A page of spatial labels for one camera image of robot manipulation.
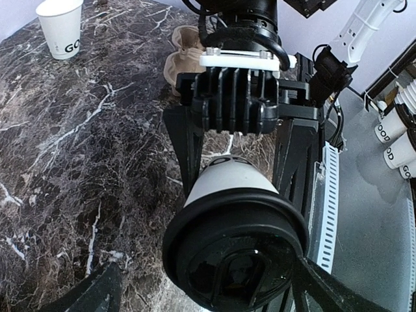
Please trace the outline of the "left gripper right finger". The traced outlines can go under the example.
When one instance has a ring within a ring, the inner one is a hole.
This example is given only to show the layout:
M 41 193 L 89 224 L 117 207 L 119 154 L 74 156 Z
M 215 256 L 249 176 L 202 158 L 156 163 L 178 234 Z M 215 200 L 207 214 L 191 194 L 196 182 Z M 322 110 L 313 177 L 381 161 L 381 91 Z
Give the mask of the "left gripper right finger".
M 305 257 L 299 257 L 294 264 L 292 293 L 297 311 L 310 310 L 307 295 L 310 295 L 323 311 L 386 310 L 355 293 Z

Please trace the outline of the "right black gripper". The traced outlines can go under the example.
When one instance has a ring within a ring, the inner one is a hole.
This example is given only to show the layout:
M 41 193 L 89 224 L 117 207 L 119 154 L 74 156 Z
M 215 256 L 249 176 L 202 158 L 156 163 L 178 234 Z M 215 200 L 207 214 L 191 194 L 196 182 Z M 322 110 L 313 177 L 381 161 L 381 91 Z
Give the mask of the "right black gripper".
M 164 109 L 185 195 L 200 172 L 204 131 L 271 133 L 278 120 L 272 184 L 309 220 L 315 165 L 322 158 L 319 110 L 309 84 L 278 79 L 293 66 L 278 35 L 277 1 L 192 1 L 205 51 L 201 73 L 177 75 L 181 104 Z

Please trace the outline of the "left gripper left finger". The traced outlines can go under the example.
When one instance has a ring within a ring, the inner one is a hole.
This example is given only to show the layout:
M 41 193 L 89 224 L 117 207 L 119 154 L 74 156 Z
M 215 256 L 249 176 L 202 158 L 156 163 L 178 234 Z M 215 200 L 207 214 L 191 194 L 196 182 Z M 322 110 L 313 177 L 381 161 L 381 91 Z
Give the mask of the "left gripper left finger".
M 61 298 L 41 307 L 39 311 L 119 311 L 121 298 L 121 270 L 116 263 L 110 262 L 99 267 Z

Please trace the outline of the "black plastic cup lid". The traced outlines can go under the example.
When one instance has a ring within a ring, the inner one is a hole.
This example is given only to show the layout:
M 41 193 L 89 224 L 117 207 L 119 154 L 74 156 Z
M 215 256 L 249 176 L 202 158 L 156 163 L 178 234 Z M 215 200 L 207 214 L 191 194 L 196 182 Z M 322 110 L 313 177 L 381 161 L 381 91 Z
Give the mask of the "black plastic cup lid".
M 279 194 L 233 188 L 188 203 L 162 244 L 171 281 L 209 311 L 253 311 L 286 291 L 307 253 L 302 214 Z

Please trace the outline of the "white paper coffee cup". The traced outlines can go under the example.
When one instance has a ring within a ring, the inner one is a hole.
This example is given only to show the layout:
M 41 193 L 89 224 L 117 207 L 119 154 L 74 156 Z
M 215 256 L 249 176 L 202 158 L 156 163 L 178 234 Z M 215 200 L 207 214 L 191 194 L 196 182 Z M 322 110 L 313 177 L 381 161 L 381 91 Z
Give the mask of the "white paper coffee cup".
M 253 203 L 278 195 L 273 184 L 250 161 L 225 155 L 213 159 L 202 170 L 184 208 Z

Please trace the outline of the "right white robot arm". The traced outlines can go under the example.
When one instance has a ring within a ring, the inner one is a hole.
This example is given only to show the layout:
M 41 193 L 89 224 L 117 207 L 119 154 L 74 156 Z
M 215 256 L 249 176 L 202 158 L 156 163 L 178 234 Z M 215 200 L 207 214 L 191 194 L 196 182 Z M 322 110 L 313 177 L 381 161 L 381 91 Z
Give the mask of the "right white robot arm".
M 337 37 L 315 48 L 313 76 L 284 81 L 275 73 L 289 70 L 296 59 L 281 46 L 275 1 L 189 3 L 199 16 L 203 71 L 177 75 L 181 104 L 163 114 L 187 203 L 206 196 L 220 199 L 230 188 L 227 178 L 238 189 L 252 180 L 250 170 L 225 171 L 230 161 L 226 156 L 216 163 L 210 178 L 202 176 L 205 132 L 269 134 L 279 120 L 283 128 L 278 132 L 272 183 L 260 179 L 257 185 L 288 195 L 292 203 L 307 203 L 313 167 L 324 145 L 325 101 L 350 85 L 371 36 L 388 15 L 406 6 L 405 1 L 361 1 Z

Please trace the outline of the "cardboard cup carrier tray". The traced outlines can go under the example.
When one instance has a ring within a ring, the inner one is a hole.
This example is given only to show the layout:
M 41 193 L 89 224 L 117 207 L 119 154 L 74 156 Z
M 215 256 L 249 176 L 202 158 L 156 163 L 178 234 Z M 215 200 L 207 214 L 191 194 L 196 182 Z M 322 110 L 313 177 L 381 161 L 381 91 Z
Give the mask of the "cardboard cup carrier tray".
M 176 90 L 177 75 L 179 73 L 201 73 L 205 67 L 200 66 L 200 56 L 205 48 L 200 42 L 197 26 L 182 25 L 174 29 L 172 44 L 176 52 L 167 56 L 163 75 L 166 82 L 171 86 L 175 97 L 180 93 Z

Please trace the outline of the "spare white paper cup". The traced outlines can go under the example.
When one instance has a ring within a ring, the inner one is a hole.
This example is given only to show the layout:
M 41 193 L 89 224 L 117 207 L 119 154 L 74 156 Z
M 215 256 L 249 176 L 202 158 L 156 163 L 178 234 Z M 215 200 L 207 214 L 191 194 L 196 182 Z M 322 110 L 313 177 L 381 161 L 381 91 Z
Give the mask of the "spare white paper cup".
M 47 46 L 54 59 L 78 54 L 81 44 L 83 0 L 43 1 L 36 7 Z

